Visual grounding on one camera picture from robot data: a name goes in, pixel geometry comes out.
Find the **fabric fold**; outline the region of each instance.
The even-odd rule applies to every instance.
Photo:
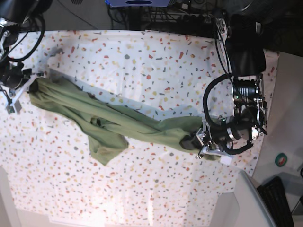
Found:
[[[187,153],[198,152],[184,150],[179,143],[201,127],[201,117],[157,121],[131,108],[93,99],[65,78],[53,82],[40,78],[37,82],[38,91],[30,93],[31,103],[75,121],[89,137],[91,156],[104,165],[128,148],[125,136]]]

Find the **metal bracket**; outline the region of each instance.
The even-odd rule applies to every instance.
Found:
[[[5,39],[7,38],[7,37],[9,37],[9,31],[5,31],[4,33],[3,33],[3,36],[2,36],[2,38],[1,38],[1,40],[0,40],[0,59],[2,58],[2,56],[3,56],[3,54],[4,54],[4,41],[5,41]]]
[[[30,79],[21,88],[19,88],[13,93],[14,97],[10,100],[10,102],[7,100],[6,96],[2,94],[2,96],[6,99],[5,106],[9,114],[20,113],[22,106],[19,99],[21,98],[24,92],[28,91],[29,87],[32,85],[35,79],[39,77],[45,77],[45,76],[43,73],[33,73],[30,76]]]
[[[199,151],[199,153],[196,155],[196,159],[202,159],[205,154],[207,155],[216,155],[220,156],[223,164],[229,165],[232,161],[233,156],[227,154],[221,147],[219,147],[217,144],[210,144],[211,136],[209,133],[209,138],[207,138],[207,132],[209,132],[209,125],[207,122],[203,122],[202,128],[200,128],[197,133],[196,137],[198,138],[199,142],[202,145],[202,149]]]

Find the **wire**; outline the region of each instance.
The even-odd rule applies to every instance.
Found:
[[[223,65],[223,62],[222,62],[222,59],[221,59],[221,56],[220,56],[220,52],[219,52],[219,48],[218,48],[218,43],[217,43],[217,38],[216,38],[216,33],[214,34],[214,44],[216,46],[216,51],[217,51],[217,54],[218,54],[218,58],[219,58],[219,62],[221,64],[221,67],[223,68],[223,71],[225,72],[225,74],[228,74],[229,72],[225,69],[224,65]]]
[[[150,15],[150,20],[152,22],[152,13],[151,13],[151,7],[150,6],[148,6],[148,13]]]
[[[8,96],[8,93],[6,92],[6,90],[3,89],[3,87],[0,85],[0,92],[3,92],[3,94],[5,95],[7,101],[9,104],[11,104],[11,99],[10,97]]]
[[[169,21],[169,16],[167,13],[167,9],[162,9],[162,11],[164,12],[165,16],[166,16],[166,20]]]
[[[41,15],[36,15],[36,18],[39,19],[40,22],[41,22],[41,24],[42,24],[41,33],[40,33],[40,36],[39,36],[36,44],[34,45],[34,47],[32,48],[32,50],[27,55],[25,55],[23,58],[13,59],[13,58],[8,57],[9,61],[12,61],[12,62],[21,62],[21,61],[24,61],[25,59],[29,58],[35,52],[35,50],[37,49],[37,47],[41,43],[41,41],[43,39],[43,36],[44,36],[45,26],[46,25],[45,25],[45,20],[43,19],[43,17]]]
[[[21,27],[20,27],[20,31],[19,32],[27,32],[27,31],[30,31],[30,32],[37,32],[39,31],[39,26],[36,22],[36,20],[34,18],[29,18],[27,20],[27,22],[25,22]]]
[[[203,109],[204,109],[204,114],[205,114],[205,119],[207,121],[207,123],[210,125],[211,128],[215,128],[215,129],[227,129],[229,127],[231,127],[234,122],[230,122],[224,125],[220,125],[217,124],[215,122],[213,122],[212,118],[210,117],[209,111],[208,111],[208,96],[209,93],[211,92],[211,90],[220,82],[226,80],[228,78],[227,74],[223,74],[219,77],[217,77],[216,79],[214,79],[212,82],[210,82],[210,84],[207,86],[207,88],[205,89],[204,95],[203,95],[203,99],[202,99],[202,103],[203,103]]]
[[[156,22],[156,19],[157,19],[157,13],[158,13],[158,7],[156,7],[155,18],[153,20],[154,23]]]
[[[116,14],[115,14],[115,18],[113,17],[112,13],[111,13],[111,10],[115,10],[117,9],[116,12],[119,12],[120,13],[120,16],[121,16],[121,21],[116,17]],[[123,13],[122,9],[120,8],[111,8],[108,4],[107,4],[107,14],[111,20],[111,29],[114,29],[114,21],[116,23],[119,23],[119,24],[124,24],[125,26],[125,29],[128,30],[127,28],[127,22],[126,22],[126,15]]]
[[[57,2],[66,10],[68,11],[69,13],[73,14],[75,17],[77,17],[78,19],[82,20],[84,23],[92,26],[94,29],[96,30],[100,30],[99,28],[93,26],[90,22],[84,20],[83,18],[79,17],[77,14],[75,14],[74,12],[72,12],[69,8],[67,8],[62,2],[60,2],[60,0],[57,0]]]
[[[203,4],[205,0],[193,0],[196,4]]]
[[[229,69],[230,63],[229,63],[229,59],[228,59],[228,55],[227,55],[227,51],[226,51],[226,46],[225,46],[223,37],[221,35],[221,32],[217,30],[217,34],[219,34],[221,42],[223,44],[223,48],[224,48],[224,52],[225,52],[225,58],[226,58],[226,64],[227,64],[227,72],[230,73],[230,69]]]
[[[26,34],[22,37],[22,39],[20,39],[20,41],[11,48],[11,50],[1,59],[0,64],[8,57],[8,55],[25,39],[25,37],[27,36],[27,34],[29,33],[29,31],[26,32]]]
[[[178,22],[172,15],[170,15],[170,14],[167,12],[167,10],[166,10],[166,11],[165,11],[164,9],[162,9],[162,10],[163,10],[163,12],[165,13],[166,17],[169,16],[169,17],[171,17],[174,21]]]
[[[165,21],[165,19],[164,19],[164,17],[163,17],[163,15],[165,15],[165,14],[164,14],[164,11],[162,10],[162,12],[159,12],[159,13],[160,13],[161,20],[162,20],[162,21]]]
[[[301,177],[303,178],[303,168],[302,168],[301,171],[300,171],[300,175],[301,175]]]

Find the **speckled surface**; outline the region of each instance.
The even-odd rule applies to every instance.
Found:
[[[29,34],[11,56],[26,54],[37,37]],[[270,107],[278,54],[266,52],[266,59]],[[204,89],[223,73],[213,40],[155,32],[46,32],[25,65],[64,75],[97,99],[157,120],[203,116]],[[224,166],[129,139],[129,149],[102,166],[90,157],[88,138],[75,123],[32,106],[27,94],[21,101],[20,115],[0,109],[0,165],[17,208],[65,219],[208,226],[218,195],[233,191],[238,168],[252,175],[263,140]],[[227,81],[212,91],[209,106],[213,116],[232,114]]]

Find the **screw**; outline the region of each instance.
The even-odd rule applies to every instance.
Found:
[[[196,155],[195,158],[196,158],[196,159],[202,159],[202,158],[203,158],[203,155]]]
[[[9,31],[5,31],[5,32],[3,33],[3,35],[4,35],[4,37],[8,37],[8,36],[9,36]]]

